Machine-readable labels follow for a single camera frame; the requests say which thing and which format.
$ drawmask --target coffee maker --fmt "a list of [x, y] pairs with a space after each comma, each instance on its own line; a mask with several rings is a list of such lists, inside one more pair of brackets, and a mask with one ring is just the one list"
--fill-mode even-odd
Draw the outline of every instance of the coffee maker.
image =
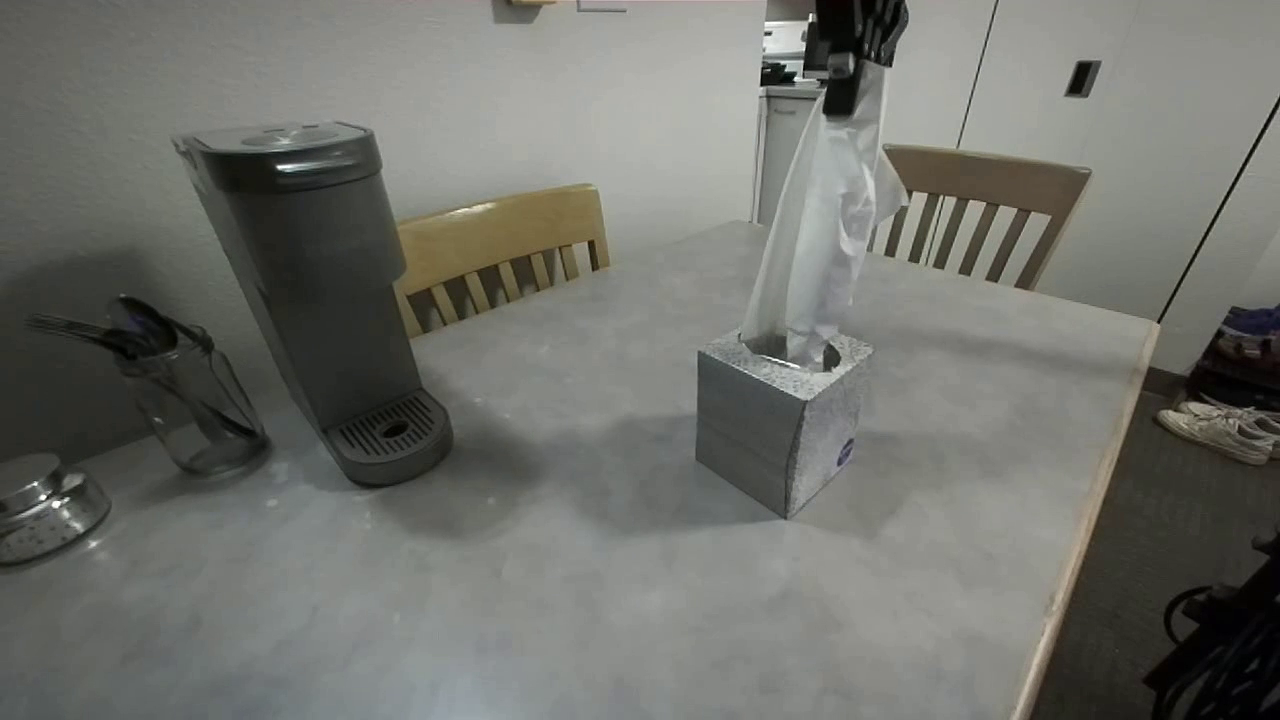
[[357, 125], [177, 138], [293, 400], [351, 486], [435, 467], [450, 414], [421, 390], [392, 280], [403, 270], [381, 151]]

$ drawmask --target gray box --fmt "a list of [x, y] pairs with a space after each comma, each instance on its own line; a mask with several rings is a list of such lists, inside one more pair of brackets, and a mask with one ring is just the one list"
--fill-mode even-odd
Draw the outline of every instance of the gray box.
[[724, 338], [696, 351], [696, 460], [797, 516], [852, 457], [871, 347], [829, 339], [824, 369], [802, 369]]

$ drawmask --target chair backrest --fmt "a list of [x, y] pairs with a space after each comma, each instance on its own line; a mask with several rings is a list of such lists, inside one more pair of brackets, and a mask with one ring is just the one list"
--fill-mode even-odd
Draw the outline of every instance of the chair backrest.
[[881, 228], [871, 252], [1015, 288], [1040, 285], [1088, 185], [1088, 169], [1067, 165], [908, 145], [883, 151], [912, 203]]
[[409, 334], [470, 319], [529, 291], [608, 270], [599, 193], [592, 185], [495, 197], [400, 224], [395, 280]]

